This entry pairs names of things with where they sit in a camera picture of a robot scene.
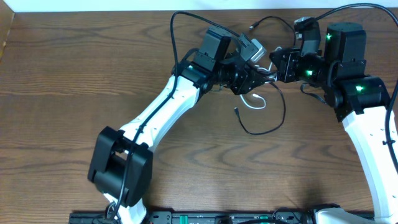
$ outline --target black servo bracket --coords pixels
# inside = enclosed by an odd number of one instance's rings
[[[123,181],[126,160],[116,152],[132,149],[129,175],[123,192],[121,205],[133,206],[144,195],[152,178],[153,153],[142,143],[131,147],[131,141],[123,136],[124,131],[105,127],[97,137],[93,158],[88,171],[88,180],[102,193],[118,198]]]

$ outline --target cable plug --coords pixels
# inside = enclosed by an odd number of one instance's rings
[[[260,24],[260,22],[257,21],[257,22],[255,22],[255,23],[253,23],[253,24],[249,27],[249,29],[250,29],[250,30],[253,30],[253,29],[256,28],[259,24]]]
[[[238,119],[241,119],[241,117],[239,115],[239,109],[237,107],[235,107],[234,110],[235,110],[235,114],[238,117]]]

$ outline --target green led light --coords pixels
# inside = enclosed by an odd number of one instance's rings
[[[268,219],[269,217],[267,215],[260,216],[260,219]]]
[[[180,224],[188,224],[188,215],[180,216]]]
[[[356,88],[356,91],[362,91],[362,90],[364,89],[364,88],[361,87],[361,86],[356,86],[355,88]]]

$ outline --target wood grain surface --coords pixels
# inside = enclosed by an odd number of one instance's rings
[[[269,15],[292,22],[325,11],[196,13],[247,32],[270,52],[290,46],[292,33],[273,20],[248,32],[253,22]],[[72,210],[104,209],[106,199],[86,179],[95,139],[105,126],[118,129],[134,119],[165,86],[174,64],[172,13],[16,14],[0,64],[1,223],[66,223]],[[397,27],[382,11],[351,9],[320,21],[322,36],[328,24],[343,21],[364,26],[366,72],[381,77],[391,93],[398,70]],[[200,46],[207,27],[177,16],[180,57]],[[267,57],[261,64],[269,64]],[[338,203],[346,210],[372,210],[358,155],[333,110],[301,94],[297,83],[278,86],[285,94],[286,120],[265,136],[247,135],[233,108],[240,108],[248,129],[273,128],[283,110],[269,85],[255,90],[267,100],[264,110],[246,109],[223,90],[205,95],[186,112],[157,148],[146,205],[264,211]]]

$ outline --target black cable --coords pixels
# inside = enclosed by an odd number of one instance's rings
[[[388,105],[387,112],[386,112],[386,123],[385,125],[385,131],[386,131],[386,142],[383,142],[383,144],[388,145],[388,150],[390,151],[392,163],[394,164],[396,171],[398,173],[398,161],[397,161],[397,156],[394,152],[394,148],[392,147],[392,144],[394,144],[396,141],[391,139],[391,134],[390,134],[390,117],[391,117],[391,111],[392,107],[394,106],[394,102],[397,98],[398,94],[398,79],[396,83],[396,87],[394,88],[394,91],[392,92],[391,96],[391,101]]]
[[[278,208],[277,210],[275,210],[275,211],[272,213],[272,218],[273,218],[273,219],[276,220],[276,214],[277,214],[278,211],[281,210],[281,209],[288,210],[288,211],[290,211],[291,213],[293,213],[294,218],[298,221],[298,223],[296,223],[296,224],[301,223],[301,220],[300,220],[299,218],[297,218],[297,216],[296,216],[296,214],[294,213],[294,211],[293,211],[292,209],[290,209],[290,208],[287,208],[287,207],[280,207],[280,208]]]
[[[129,167],[130,162],[131,162],[132,154],[134,152],[134,145],[135,145],[135,143],[136,143],[136,141],[138,139],[138,136],[140,135],[140,133],[142,133],[142,131],[144,130],[144,127],[149,122],[149,120],[166,104],[166,102],[168,102],[169,99],[171,99],[173,97],[175,89],[177,88],[178,76],[180,74],[179,74],[179,71],[178,71],[179,64],[178,64],[177,46],[175,45],[175,37],[174,37],[174,29],[173,29],[174,18],[175,18],[175,16],[177,14],[184,14],[184,15],[187,15],[187,16],[192,16],[192,17],[194,17],[196,19],[200,19],[202,21],[205,21],[205,22],[207,22],[207,23],[209,23],[209,24],[211,24],[213,26],[217,26],[217,27],[220,27],[220,28],[222,28],[224,30],[227,30],[228,32],[232,33],[233,35],[239,37],[239,35],[237,33],[235,33],[234,31],[231,31],[230,29],[225,28],[225,27],[223,27],[223,26],[221,26],[221,25],[219,25],[219,24],[217,24],[217,23],[215,23],[213,21],[205,19],[203,17],[194,15],[194,14],[189,13],[189,12],[184,12],[184,11],[177,11],[177,12],[173,13],[173,15],[171,17],[171,20],[170,20],[170,37],[172,39],[172,46],[173,46],[173,53],[174,53],[174,63],[175,63],[175,74],[174,74],[175,79],[174,79],[173,88],[172,88],[171,92],[167,95],[166,99],[163,102],[161,102],[161,104],[158,107],[156,107],[156,109],[138,127],[137,133],[134,135],[134,138],[131,141],[131,148],[129,150],[129,154],[127,155],[127,159],[126,159],[126,166],[124,168],[124,174],[123,174],[122,184],[121,184],[121,188],[120,188],[119,199],[118,199],[118,202],[116,203],[116,205],[114,205],[113,203],[109,204],[108,211],[109,211],[109,209],[112,208],[113,212],[111,212],[110,216],[108,216],[108,212],[106,212],[106,216],[107,216],[106,218],[108,220],[114,220],[115,216],[118,214],[118,211],[119,211],[119,208],[120,208],[120,205],[121,205],[121,201],[123,199],[123,192],[124,192],[124,188],[125,188],[125,185],[126,185],[126,179],[127,179],[128,172],[129,172],[128,167]]]
[[[303,83],[303,84],[301,84],[301,86],[300,86],[301,92],[304,93],[304,94],[306,94],[306,95],[308,95],[308,96],[312,96],[312,97],[314,97],[315,99],[321,101],[323,104],[327,105],[328,103],[327,103],[324,99],[322,99],[321,96],[318,96],[318,95],[316,95],[316,94],[314,94],[314,93],[306,93],[306,92],[304,91],[304,87],[305,87],[307,84],[309,84],[309,83]]]
[[[392,13],[390,10],[388,10],[388,8],[386,8],[384,6],[381,6],[381,5],[378,5],[378,4],[373,4],[373,3],[355,3],[355,4],[348,4],[348,5],[345,5],[345,6],[337,7],[336,9],[332,9],[332,10],[330,10],[330,11],[328,11],[328,12],[326,12],[326,13],[324,13],[324,14],[322,14],[322,15],[314,18],[314,19],[309,19],[308,22],[304,22],[303,23],[302,27],[306,27],[306,26],[310,25],[313,22],[316,22],[316,21],[318,21],[320,19],[325,18],[326,16],[329,16],[330,14],[333,14],[335,12],[341,11],[343,9],[349,9],[349,8],[352,8],[352,7],[374,7],[376,9],[381,9],[384,12],[386,12],[392,18],[392,20],[396,23],[396,25],[398,26],[397,17],[394,15],[394,13]]]
[[[245,222],[240,222],[238,224],[254,224],[254,223],[276,223],[276,224],[288,224],[287,222],[283,222],[280,220],[271,220],[271,219],[255,219],[255,220],[249,220]]]
[[[262,21],[264,21],[264,20],[266,20],[266,19],[269,19],[269,18],[278,19],[278,20],[282,21],[284,24],[286,24],[286,25],[293,31],[293,47],[295,47],[295,46],[296,46],[296,33],[295,33],[293,27],[292,27],[289,23],[287,23],[284,19],[282,19],[281,17],[278,17],[278,16],[266,16],[266,17],[260,19],[259,21],[253,23],[253,24],[249,27],[249,29],[250,29],[250,30],[253,30],[253,29],[256,28]]]
[[[326,84],[331,87],[331,74],[333,73],[333,67],[337,64],[340,63],[340,60],[336,59],[334,61],[332,61],[332,63],[330,64],[329,67],[329,71],[328,71],[328,78],[326,80]]]
[[[285,103],[284,94],[282,93],[282,91],[281,91],[274,83],[269,83],[269,84],[272,85],[275,89],[277,89],[277,90],[279,91],[280,97],[282,97],[282,102],[283,102],[283,104],[284,104],[284,115],[283,115],[283,117],[282,117],[282,122],[280,122],[280,124],[279,124],[278,126],[272,128],[271,130],[264,131],[264,132],[262,132],[262,133],[251,133],[250,131],[248,131],[248,130],[244,127],[244,125],[243,125],[243,123],[242,123],[242,121],[241,121],[241,117],[240,117],[240,115],[239,115],[239,110],[238,110],[238,108],[235,108],[234,110],[235,110],[236,116],[238,117],[238,121],[239,121],[239,123],[241,124],[242,128],[244,129],[244,131],[245,131],[246,133],[248,133],[248,134],[252,134],[252,135],[263,135],[263,134],[268,134],[268,133],[271,133],[271,132],[275,131],[276,129],[280,128],[280,127],[283,125],[283,123],[285,122],[285,116],[286,116],[286,103]]]

